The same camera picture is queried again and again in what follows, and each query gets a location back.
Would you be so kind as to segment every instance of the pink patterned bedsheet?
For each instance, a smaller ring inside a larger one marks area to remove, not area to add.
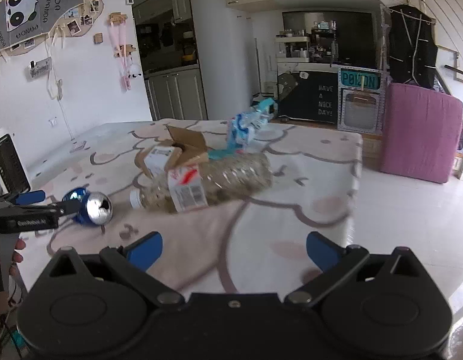
[[[225,122],[164,119],[130,131],[67,168],[42,186],[47,202],[86,186],[111,198],[113,218],[94,228],[69,219],[49,234],[28,234],[26,265],[20,268],[28,288],[62,246],[94,254],[158,231],[163,254],[148,273],[185,297],[191,292],[278,292],[283,297],[319,273],[305,249],[311,231],[347,244],[361,172],[360,135],[270,124],[251,148],[270,159],[274,185],[269,190],[184,214],[132,210],[130,190],[150,181],[134,158],[169,138],[167,125],[202,131],[209,147],[225,147]]]

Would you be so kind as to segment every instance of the tiled floor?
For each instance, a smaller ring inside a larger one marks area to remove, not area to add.
[[[371,253],[414,251],[456,313],[449,359],[463,360],[463,181],[438,185],[364,168],[353,242]]]

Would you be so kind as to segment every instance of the license plate sign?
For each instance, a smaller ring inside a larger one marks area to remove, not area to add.
[[[365,89],[377,90],[380,88],[380,75],[374,72],[341,69],[341,85],[352,86],[355,88],[362,87],[364,81]]]

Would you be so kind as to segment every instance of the panda tapestry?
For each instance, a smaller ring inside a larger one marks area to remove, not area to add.
[[[0,50],[49,33],[69,9],[83,0],[2,0],[0,2]]]

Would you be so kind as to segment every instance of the plastic bottle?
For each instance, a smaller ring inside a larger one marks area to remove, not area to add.
[[[174,185],[177,175],[178,184]],[[132,191],[130,203],[134,208],[174,213],[240,199],[269,188],[271,184],[267,156],[237,154],[162,174],[153,179],[150,187]]]

